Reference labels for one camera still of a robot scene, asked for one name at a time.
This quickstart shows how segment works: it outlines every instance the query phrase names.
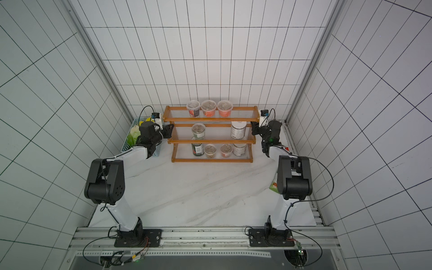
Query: white marble surface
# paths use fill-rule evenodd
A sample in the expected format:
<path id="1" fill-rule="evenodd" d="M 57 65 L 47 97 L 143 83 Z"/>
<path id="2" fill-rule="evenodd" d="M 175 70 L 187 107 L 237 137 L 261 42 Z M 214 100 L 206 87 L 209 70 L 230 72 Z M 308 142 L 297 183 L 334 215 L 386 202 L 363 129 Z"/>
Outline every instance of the white marble surface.
<path id="1" fill-rule="evenodd" d="M 172 148 L 165 140 L 159 157 L 125 172 L 124 196 L 144 227 L 263 226 L 273 214 L 281 196 L 269 189 L 277 162 L 262 153 L 259 136 L 253 163 L 172 163 Z M 100 207 L 89 226 L 114 226 Z"/>

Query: lid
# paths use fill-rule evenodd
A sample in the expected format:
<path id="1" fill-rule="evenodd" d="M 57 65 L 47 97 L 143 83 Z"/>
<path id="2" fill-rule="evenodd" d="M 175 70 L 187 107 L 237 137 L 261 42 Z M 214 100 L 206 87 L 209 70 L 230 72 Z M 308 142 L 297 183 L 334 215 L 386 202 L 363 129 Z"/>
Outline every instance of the lid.
<path id="1" fill-rule="evenodd" d="M 237 129 L 242 129 L 246 127 L 246 121 L 232 121 L 231 125 Z"/>
<path id="2" fill-rule="evenodd" d="M 207 144 L 204 147 L 204 152 L 207 154 L 214 154 L 216 152 L 216 146 L 214 146 L 213 144 Z"/>
<path id="3" fill-rule="evenodd" d="M 200 102 L 197 100 L 191 100 L 186 104 L 186 107 L 190 109 L 195 109 L 200 107 Z"/>
<path id="4" fill-rule="evenodd" d="M 229 110 L 233 107 L 231 101 L 226 99 L 219 101 L 217 106 L 220 110 Z"/>
<path id="5" fill-rule="evenodd" d="M 229 143 L 225 143 L 220 147 L 220 150 L 222 153 L 231 153 L 232 152 L 232 146 Z"/>
<path id="6" fill-rule="evenodd" d="M 206 126 L 204 126 L 204 124 L 196 123 L 192 126 L 193 133 L 203 133 L 204 130 L 206 130 Z"/>
<path id="7" fill-rule="evenodd" d="M 207 111 L 211 111 L 214 108 L 216 108 L 216 102 L 213 100 L 205 100 L 203 103 L 201 103 L 201 108 Z"/>

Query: can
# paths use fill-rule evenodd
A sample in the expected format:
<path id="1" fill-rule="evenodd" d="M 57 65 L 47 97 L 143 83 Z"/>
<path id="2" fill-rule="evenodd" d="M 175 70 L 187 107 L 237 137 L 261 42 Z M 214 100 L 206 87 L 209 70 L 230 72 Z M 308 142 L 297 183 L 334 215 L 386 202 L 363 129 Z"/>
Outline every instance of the can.
<path id="1" fill-rule="evenodd" d="M 246 132 L 246 121 L 231 122 L 231 137 L 234 139 L 243 139 Z"/>
<path id="2" fill-rule="evenodd" d="M 246 144 L 245 143 L 234 143 L 232 148 L 232 153 L 236 156 L 241 156 L 246 153 Z"/>

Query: jar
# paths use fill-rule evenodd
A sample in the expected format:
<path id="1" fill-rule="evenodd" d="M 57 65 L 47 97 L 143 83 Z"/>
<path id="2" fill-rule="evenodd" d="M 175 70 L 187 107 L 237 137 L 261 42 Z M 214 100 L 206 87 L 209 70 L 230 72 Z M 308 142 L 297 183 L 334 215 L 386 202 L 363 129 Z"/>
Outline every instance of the jar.
<path id="1" fill-rule="evenodd" d="M 207 117 L 212 117 L 216 112 L 216 102 L 213 100 L 205 100 L 201 103 L 201 109 L 203 110 L 203 114 Z"/>
<path id="2" fill-rule="evenodd" d="M 231 137 L 234 139 L 243 139 L 246 132 L 246 121 L 231 122 Z"/>
<path id="3" fill-rule="evenodd" d="M 202 139 L 206 133 L 206 126 L 201 123 L 196 123 L 192 126 L 192 133 L 194 134 L 195 138 Z"/>
<path id="4" fill-rule="evenodd" d="M 231 115 L 232 103 L 229 100 L 221 100 L 217 104 L 217 108 L 219 110 L 220 117 L 229 117 Z"/>
<path id="5" fill-rule="evenodd" d="M 186 104 L 186 108 L 189 111 L 191 117 L 197 117 L 200 115 L 201 104 L 197 100 L 191 100 Z"/>
<path id="6" fill-rule="evenodd" d="M 202 143 L 192 143 L 192 153 L 194 156 L 202 156 L 204 155 L 204 149 Z"/>
<path id="7" fill-rule="evenodd" d="M 222 156 L 227 158 L 232 153 L 232 146 L 229 143 L 225 143 L 220 147 L 220 151 L 222 152 Z"/>
<path id="8" fill-rule="evenodd" d="M 246 152 L 245 143 L 234 143 L 232 148 L 232 153 L 236 156 L 241 156 Z"/>
<path id="9" fill-rule="evenodd" d="M 204 146 L 204 153 L 206 154 L 207 158 L 214 158 L 216 155 L 216 146 L 214 146 L 214 144 L 207 144 Z"/>

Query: wooden shelf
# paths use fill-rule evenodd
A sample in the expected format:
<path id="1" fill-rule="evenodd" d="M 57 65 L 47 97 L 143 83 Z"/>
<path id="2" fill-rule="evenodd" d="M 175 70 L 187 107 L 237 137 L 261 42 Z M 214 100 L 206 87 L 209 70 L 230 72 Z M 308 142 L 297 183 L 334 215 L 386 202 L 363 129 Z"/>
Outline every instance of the wooden shelf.
<path id="1" fill-rule="evenodd" d="M 259 122 L 260 114 L 258 107 L 234 107 L 230 117 L 220 117 L 219 111 L 216 109 L 215 115 L 205 117 L 203 111 L 200 111 L 198 117 L 190 117 L 186 107 L 170 107 L 166 106 L 163 115 L 164 122 L 231 122 L 231 121 L 248 121 Z"/>
<path id="2" fill-rule="evenodd" d="M 206 134 L 204 139 L 193 140 L 193 125 L 175 123 L 168 143 L 256 143 L 255 136 L 252 135 L 251 124 L 246 125 L 245 136 L 239 140 L 231 137 L 231 124 L 205 124 Z"/>
<path id="3" fill-rule="evenodd" d="M 216 155 L 214 158 L 209 159 L 206 154 L 202 156 L 194 156 L 192 153 L 192 146 L 185 143 L 175 143 L 174 150 L 172 151 L 172 162 L 250 162 L 254 161 L 252 156 L 251 144 L 246 146 L 246 152 L 242 156 L 236 156 L 231 154 L 229 157 L 225 158 L 220 152 L 221 143 L 214 143 L 217 148 Z"/>

